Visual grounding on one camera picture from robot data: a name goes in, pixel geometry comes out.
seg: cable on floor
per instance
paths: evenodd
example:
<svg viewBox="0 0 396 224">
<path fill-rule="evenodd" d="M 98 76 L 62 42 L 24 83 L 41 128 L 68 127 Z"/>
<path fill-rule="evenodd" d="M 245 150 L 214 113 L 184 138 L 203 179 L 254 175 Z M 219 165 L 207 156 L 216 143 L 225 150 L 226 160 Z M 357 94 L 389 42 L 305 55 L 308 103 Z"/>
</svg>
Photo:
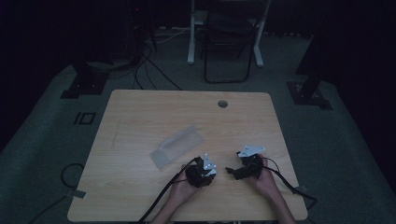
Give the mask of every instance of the cable on floor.
<svg viewBox="0 0 396 224">
<path fill-rule="evenodd" d="M 291 190 L 291 192 L 292 192 L 293 194 L 298 194 L 298 195 L 300 195 L 300 196 L 302 196 L 302 197 L 304 197 L 304 198 L 306 198 L 306 199 L 311 200 L 312 203 L 306 208 L 306 210 L 310 210 L 312 207 L 314 207 L 314 205 L 318 202 L 318 199 L 317 199 L 317 198 L 312 197 L 312 196 L 310 196 L 310 195 L 307 195 L 307 194 L 302 193 L 301 191 L 297 190 L 297 189 L 296 189 L 295 187 L 293 187 L 293 186 L 288 182 L 288 180 L 286 180 L 286 178 L 280 173 L 279 167 L 277 166 L 277 164 L 276 164 L 275 161 L 273 161 L 273 160 L 271 160 L 271 159 L 269 159 L 269 158 L 265 158 L 265 159 L 271 161 L 271 162 L 276 166 L 276 170 L 274 170 L 274 169 L 272 169 L 272 168 L 270 168 L 270 167 L 268 167 L 268 166 L 264 166 L 264 165 L 262 166 L 262 168 L 267 169 L 267 170 L 273 172 L 274 174 L 276 174 L 276 175 L 282 180 L 282 182 L 286 185 L 286 187 L 288 187 L 288 188 Z M 315 222 L 312 218 L 310 218 L 310 217 L 308 217 L 307 220 L 310 221 L 312 224 L 316 224 L 316 222 Z"/>
<path fill-rule="evenodd" d="M 135 84 L 135 83 L 137 83 L 137 85 L 139 86 L 140 90 L 143 90 L 143 89 L 144 89 L 143 86 L 140 84 L 138 78 L 137 78 L 137 72 L 139 71 L 140 67 L 141 67 L 145 62 L 149 62 L 149 63 L 151 63 L 152 66 L 154 66 L 154 67 L 163 75 L 163 77 L 165 77 L 170 83 L 172 83 L 172 85 L 174 85 L 178 90 L 181 91 L 181 88 L 180 88 L 171 78 L 169 78 L 169 77 L 163 72 L 163 70 L 161 70 L 161 69 L 157 66 L 157 64 L 155 64 L 155 63 L 149 58 L 149 56 L 150 56 L 151 53 L 152 53 L 152 49 L 151 49 L 151 47 L 150 47 L 149 45 L 147 45 L 147 44 L 145 44 L 145 46 L 146 46 L 146 47 L 148 48 L 148 50 L 149 50 L 148 56 L 146 56 L 146 55 L 144 55 L 144 54 L 142 53 L 142 56 L 143 56 L 144 60 L 143 60 L 143 61 L 136 67 L 136 69 L 134 70 L 134 83 L 133 83 L 133 85 L 132 85 L 132 89 L 134 89 L 134 84 Z M 149 79 L 151 85 L 154 87 L 154 89 L 157 90 L 157 87 L 154 85 L 154 83 L 152 82 L 151 78 L 149 77 L 148 71 L 147 71 L 147 77 L 148 77 L 148 79 Z"/>
<path fill-rule="evenodd" d="M 67 171 L 68 169 L 70 169 L 71 167 L 75 167 L 75 166 L 78 166 L 78 167 L 80 167 L 82 170 L 84 170 L 84 166 L 83 166 L 82 164 L 80 164 L 80 163 L 71 163 L 71 164 L 65 166 L 65 167 L 62 169 L 62 172 L 61 172 L 61 180 L 62 180 L 62 183 L 63 183 L 69 190 L 75 190 L 75 189 L 77 189 L 78 184 L 76 184 L 76 185 L 71 185 L 71 184 L 67 183 L 67 181 L 65 181 L 64 174 L 66 173 L 66 171 Z M 35 221 L 38 220 L 42 215 L 44 215 L 48 210 L 50 210 L 51 208 L 55 207 L 58 203 L 61 203 L 61 202 L 62 202 L 65 198 L 67 198 L 67 197 L 69 197 L 69 196 L 67 196 L 67 195 L 65 194 L 64 196 L 62 196 L 61 198 L 59 198 L 58 200 L 56 200 L 54 203 L 50 204 L 48 207 L 46 207 L 46 208 L 43 209 L 41 212 L 39 212 L 37 215 L 35 215 L 35 217 L 32 218 L 32 219 L 28 222 L 28 224 L 33 224 L 33 223 L 35 223 Z"/>
<path fill-rule="evenodd" d="M 166 38 L 165 40 L 157 41 L 157 44 L 165 43 L 165 42 L 169 41 L 170 39 L 175 38 L 175 37 L 178 36 L 178 35 L 182 35 L 182 34 L 185 33 L 186 31 L 188 31 L 189 28 L 190 28 L 190 26 L 188 26 L 188 27 L 186 27 L 186 28 L 181 28 L 182 31 L 180 31 L 179 33 L 175 33 L 175 34 L 157 34 L 157 35 L 155 35 L 156 37 L 157 37 L 157 36 L 161 36 L 161 35 L 170 35 L 170 37 Z M 152 40 L 151 40 L 151 38 L 149 38 L 149 39 L 145 40 L 145 42 L 146 42 L 146 43 L 152 43 Z"/>
</svg>

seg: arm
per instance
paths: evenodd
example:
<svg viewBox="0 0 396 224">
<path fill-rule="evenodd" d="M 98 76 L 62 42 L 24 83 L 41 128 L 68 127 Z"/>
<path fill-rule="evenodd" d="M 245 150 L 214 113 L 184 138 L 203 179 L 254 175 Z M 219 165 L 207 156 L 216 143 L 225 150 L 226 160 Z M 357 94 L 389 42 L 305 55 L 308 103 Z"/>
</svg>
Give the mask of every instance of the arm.
<svg viewBox="0 0 396 224">
<path fill-rule="evenodd" d="M 259 156 L 262 158 L 262 164 L 267 166 L 268 160 L 263 155 L 259 154 Z M 283 199 L 282 194 L 277 188 L 271 171 L 262 169 L 262 173 L 258 179 L 251 176 L 247 178 L 247 182 L 270 202 L 275 210 L 279 224 L 296 223 L 285 199 Z"/>
<path fill-rule="evenodd" d="M 168 200 L 161 208 L 157 216 L 151 221 L 152 224 L 168 223 L 176 210 L 186 203 L 198 190 L 198 188 L 191 186 L 185 172 L 181 173 L 177 178 L 175 184 L 172 185 Z"/>
</svg>

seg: dark background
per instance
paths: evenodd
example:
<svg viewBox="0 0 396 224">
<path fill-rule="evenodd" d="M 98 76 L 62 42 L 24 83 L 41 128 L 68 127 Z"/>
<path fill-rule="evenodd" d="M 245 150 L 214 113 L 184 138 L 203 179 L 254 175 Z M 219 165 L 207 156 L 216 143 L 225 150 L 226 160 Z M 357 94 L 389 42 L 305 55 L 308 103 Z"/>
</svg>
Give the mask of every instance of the dark background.
<svg viewBox="0 0 396 224">
<path fill-rule="evenodd" d="M 208 0 L 197 0 L 205 8 Z M 190 1 L 152 0 L 154 27 L 190 25 Z M 133 54 L 126 34 L 139 1 L 0 2 L 2 149 L 52 78 L 75 60 Z M 334 84 L 378 165 L 396 189 L 396 6 L 393 0 L 274 0 L 264 31 L 313 36 L 297 71 Z"/>
</svg>

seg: wooden table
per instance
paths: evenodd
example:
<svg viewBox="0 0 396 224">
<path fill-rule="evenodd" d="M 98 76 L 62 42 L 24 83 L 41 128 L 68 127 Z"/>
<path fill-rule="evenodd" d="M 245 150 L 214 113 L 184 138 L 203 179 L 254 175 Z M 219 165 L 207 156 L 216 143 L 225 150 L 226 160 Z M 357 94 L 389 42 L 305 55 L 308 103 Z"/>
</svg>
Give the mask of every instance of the wooden table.
<svg viewBox="0 0 396 224">
<path fill-rule="evenodd" d="M 218 101 L 228 106 L 221 108 Z M 161 142 L 196 124 L 205 139 L 159 170 L 150 157 Z M 149 209 L 182 164 L 207 152 L 218 166 L 217 175 L 182 206 L 173 221 L 227 221 L 275 219 L 269 203 L 243 180 L 234 180 L 224 167 L 239 168 L 235 152 L 244 145 L 266 147 L 265 156 L 298 186 L 289 152 L 271 97 L 262 92 L 113 91 L 68 218 L 72 221 L 137 221 Z M 307 217 L 303 198 L 293 195 L 276 177 L 291 212 Z M 151 220 L 167 193 L 148 216 Z"/>
</svg>

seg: chair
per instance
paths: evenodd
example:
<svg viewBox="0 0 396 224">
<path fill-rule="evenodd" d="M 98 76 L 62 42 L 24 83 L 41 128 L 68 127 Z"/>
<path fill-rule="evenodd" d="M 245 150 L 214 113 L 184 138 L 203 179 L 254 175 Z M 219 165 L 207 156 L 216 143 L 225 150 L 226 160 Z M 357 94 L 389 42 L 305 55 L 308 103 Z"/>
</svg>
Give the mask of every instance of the chair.
<svg viewBox="0 0 396 224">
<path fill-rule="evenodd" d="M 201 51 L 205 57 L 204 74 L 208 83 L 238 83 L 248 79 L 253 47 L 258 25 L 264 15 L 265 4 L 262 0 L 216 0 L 207 9 L 205 39 Z M 241 55 L 246 45 L 250 45 L 247 73 L 239 79 L 215 80 L 207 75 L 207 53 L 219 51 L 238 51 Z"/>
</svg>

